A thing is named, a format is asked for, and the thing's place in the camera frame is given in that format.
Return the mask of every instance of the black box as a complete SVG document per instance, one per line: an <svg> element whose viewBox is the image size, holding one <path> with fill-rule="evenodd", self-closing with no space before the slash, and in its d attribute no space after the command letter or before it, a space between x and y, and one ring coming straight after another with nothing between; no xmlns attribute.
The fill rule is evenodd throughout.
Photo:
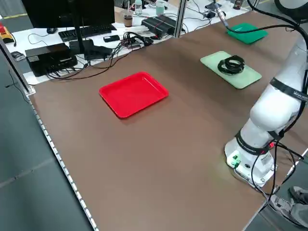
<svg viewBox="0 0 308 231"><path fill-rule="evenodd" d="M147 28L149 28L149 31L151 31L152 33L156 34L156 35L173 35L174 31L175 31L175 25L176 25L176 21L164 16L164 15L160 15L157 17L150 17L147 19L142 20L141 25L146 26Z"/></svg>
<svg viewBox="0 0 308 231"><path fill-rule="evenodd" d="M77 58L64 43L26 50L26 59L36 77L77 65Z"/></svg>

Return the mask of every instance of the shoe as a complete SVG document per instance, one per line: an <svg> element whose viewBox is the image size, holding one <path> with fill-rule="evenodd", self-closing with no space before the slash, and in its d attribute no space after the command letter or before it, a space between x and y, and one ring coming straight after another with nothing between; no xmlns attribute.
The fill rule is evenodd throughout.
<svg viewBox="0 0 308 231"><path fill-rule="evenodd" d="M308 228L308 205L294 204L276 195L270 199L269 205L276 213L286 218L289 222L301 228Z"/></svg>
<svg viewBox="0 0 308 231"><path fill-rule="evenodd" d="M308 205L308 190L293 186L288 191L296 203Z"/></svg>

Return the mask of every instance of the green tray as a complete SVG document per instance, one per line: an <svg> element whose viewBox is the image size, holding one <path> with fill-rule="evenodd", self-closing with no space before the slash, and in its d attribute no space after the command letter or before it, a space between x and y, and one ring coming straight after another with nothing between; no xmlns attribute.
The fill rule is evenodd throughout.
<svg viewBox="0 0 308 231"><path fill-rule="evenodd" d="M241 23L241 24L231 27L231 29L236 30L236 31L248 31L248 30L257 29L257 27L249 23ZM246 44L253 43L268 35L268 33L265 30L259 30L259 31L246 33L246 34L237 34L237 33L233 33L228 30L227 33L230 36L235 37L239 41L242 41Z"/></svg>
<svg viewBox="0 0 308 231"><path fill-rule="evenodd" d="M214 71L217 75L222 77L225 81L233 85L237 89L243 89L248 85L256 82L257 80L262 78L262 75L255 71L254 69L250 68L249 66L245 65L245 68L242 73L230 76L220 72L217 68L219 62L223 59L229 58L232 55L224 51L218 51L214 54L208 55L200 59L200 61Z"/></svg>

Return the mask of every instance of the keyboard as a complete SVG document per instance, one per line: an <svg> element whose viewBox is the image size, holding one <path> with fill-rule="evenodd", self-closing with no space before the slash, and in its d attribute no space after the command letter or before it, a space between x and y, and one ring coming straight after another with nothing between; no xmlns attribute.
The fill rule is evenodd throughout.
<svg viewBox="0 0 308 231"><path fill-rule="evenodd" d="M83 38L87 38L94 35L102 35L111 33L112 30L116 30L113 25L106 26L87 26L85 28L80 28L81 35ZM71 40L77 40L75 30L61 31L58 33L63 42L68 42Z"/></svg>

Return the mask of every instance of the computer mouse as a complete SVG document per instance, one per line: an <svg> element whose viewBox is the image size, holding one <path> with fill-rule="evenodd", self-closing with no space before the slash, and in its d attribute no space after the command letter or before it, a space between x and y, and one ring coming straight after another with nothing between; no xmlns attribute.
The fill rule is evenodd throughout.
<svg viewBox="0 0 308 231"><path fill-rule="evenodd" d="M58 31L58 28L47 28L47 34L54 34Z"/></svg>

